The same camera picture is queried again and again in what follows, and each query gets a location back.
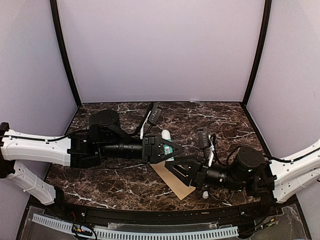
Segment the small white-capped glue bottle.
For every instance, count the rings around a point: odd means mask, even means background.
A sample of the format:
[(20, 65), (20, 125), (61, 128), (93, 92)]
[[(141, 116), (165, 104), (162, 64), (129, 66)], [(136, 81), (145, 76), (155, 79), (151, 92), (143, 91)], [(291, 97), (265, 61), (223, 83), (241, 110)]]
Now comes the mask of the small white-capped glue bottle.
[[(169, 142), (172, 141), (172, 140), (171, 140), (171, 133), (170, 133), (168, 130), (166, 130), (166, 129), (162, 130), (162, 132), (161, 132), (161, 138), (162, 138), (163, 140), (166, 140), (166, 141), (169, 141)], [(169, 154), (171, 154), (171, 153), (173, 153), (173, 148), (172, 148), (170, 145), (164, 144), (164, 145), (163, 145), (163, 156), (169, 155)], [(175, 160), (175, 159), (174, 159), (173, 156), (166, 159), (167, 162), (172, 162), (172, 161), (174, 161), (174, 160)]]

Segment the brown kraft envelope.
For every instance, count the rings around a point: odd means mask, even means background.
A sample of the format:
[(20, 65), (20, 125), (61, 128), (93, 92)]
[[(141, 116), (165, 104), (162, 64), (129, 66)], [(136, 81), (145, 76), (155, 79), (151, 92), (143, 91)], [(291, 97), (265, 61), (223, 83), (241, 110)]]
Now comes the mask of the brown kraft envelope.
[(173, 173), (165, 168), (165, 162), (150, 165), (179, 200), (183, 200), (196, 190), (193, 186), (184, 185)]

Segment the white glue bottle cap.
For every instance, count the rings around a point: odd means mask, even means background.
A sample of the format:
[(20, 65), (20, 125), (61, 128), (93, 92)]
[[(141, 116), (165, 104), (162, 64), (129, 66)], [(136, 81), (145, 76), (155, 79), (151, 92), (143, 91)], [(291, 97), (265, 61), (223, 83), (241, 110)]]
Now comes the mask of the white glue bottle cap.
[(204, 199), (208, 199), (208, 198), (209, 198), (209, 193), (208, 193), (208, 191), (204, 191), (203, 194), (202, 194), (202, 197), (203, 197)]

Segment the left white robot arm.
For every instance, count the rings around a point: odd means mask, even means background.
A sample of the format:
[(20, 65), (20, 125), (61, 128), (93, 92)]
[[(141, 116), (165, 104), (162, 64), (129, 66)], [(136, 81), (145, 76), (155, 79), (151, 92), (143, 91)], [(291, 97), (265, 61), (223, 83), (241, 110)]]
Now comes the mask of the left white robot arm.
[(67, 218), (70, 206), (64, 202), (64, 192), (41, 180), (21, 163), (38, 161), (88, 169), (101, 164), (102, 158), (141, 160), (158, 164), (183, 152), (183, 147), (168, 139), (137, 133), (121, 128), (119, 113), (105, 109), (89, 118), (89, 127), (63, 136), (42, 136), (14, 131), (7, 122), (0, 125), (0, 177), (14, 182), (24, 192), (50, 206), (60, 218)]

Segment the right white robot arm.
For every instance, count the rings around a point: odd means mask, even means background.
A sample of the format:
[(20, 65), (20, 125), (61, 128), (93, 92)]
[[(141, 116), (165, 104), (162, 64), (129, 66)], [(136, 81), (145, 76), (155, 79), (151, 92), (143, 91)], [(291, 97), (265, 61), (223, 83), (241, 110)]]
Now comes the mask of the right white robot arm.
[(188, 187), (245, 191), (247, 196), (263, 199), (255, 205), (260, 217), (273, 211), (275, 203), (286, 202), (320, 178), (319, 141), (283, 159), (248, 146), (238, 147), (232, 154), (233, 161), (224, 165), (208, 166), (197, 156), (183, 156), (167, 161), (165, 167)]

